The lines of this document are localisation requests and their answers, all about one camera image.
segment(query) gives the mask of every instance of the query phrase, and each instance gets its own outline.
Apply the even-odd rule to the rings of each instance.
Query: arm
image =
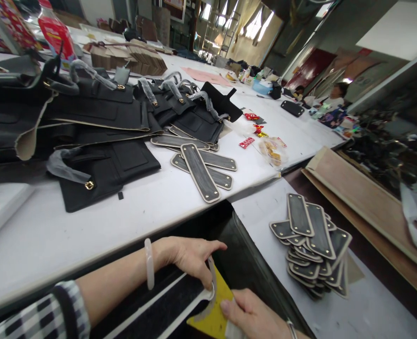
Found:
[[[211,289],[212,275],[205,261],[212,252],[225,249],[227,246],[219,241],[162,238],[152,244],[153,267],[157,272],[168,264],[176,264],[182,271],[201,279],[205,288]],[[144,248],[77,279],[91,326],[94,327],[146,279]]]
[[[232,290],[235,301],[223,300],[221,309],[228,320],[249,339],[292,339],[289,325],[248,289]],[[298,339],[309,339],[299,331]]]
[[[216,250],[226,250],[219,241],[168,237],[152,244],[154,270],[175,264],[211,289],[212,274],[205,261]],[[145,249],[136,251],[91,272],[77,281],[60,282],[52,292],[0,323],[0,339],[89,338],[94,327],[140,284],[146,281]],[[66,319],[76,317],[74,321]]]

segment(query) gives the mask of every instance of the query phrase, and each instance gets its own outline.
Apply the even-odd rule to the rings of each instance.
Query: sheet of paper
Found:
[[[196,81],[202,81],[202,82],[208,81],[212,84],[232,87],[232,85],[219,74],[198,71],[198,70],[188,68],[188,67],[182,67],[182,69],[184,72],[186,72],[189,76],[191,76]]]

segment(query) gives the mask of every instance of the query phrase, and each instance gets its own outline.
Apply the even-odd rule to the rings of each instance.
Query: yellow paper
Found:
[[[213,309],[204,319],[197,322],[194,317],[191,317],[186,323],[215,339],[226,339],[227,319],[221,311],[220,303],[225,299],[233,300],[233,294],[216,267],[215,272],[217,276],[217,294]]]

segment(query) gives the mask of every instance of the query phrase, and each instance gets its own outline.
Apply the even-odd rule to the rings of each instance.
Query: gold metal buckle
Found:
[[[87,190],[92,190],[94,188],[94,183],[92,181],[88,181],[87,183],[85,183],[85,187]]]

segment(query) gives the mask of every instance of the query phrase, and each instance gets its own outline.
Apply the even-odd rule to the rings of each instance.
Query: plaid shirt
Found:
[[[0,323],[0,339],[88,339],[90,330],[78,285],[68,281]]]

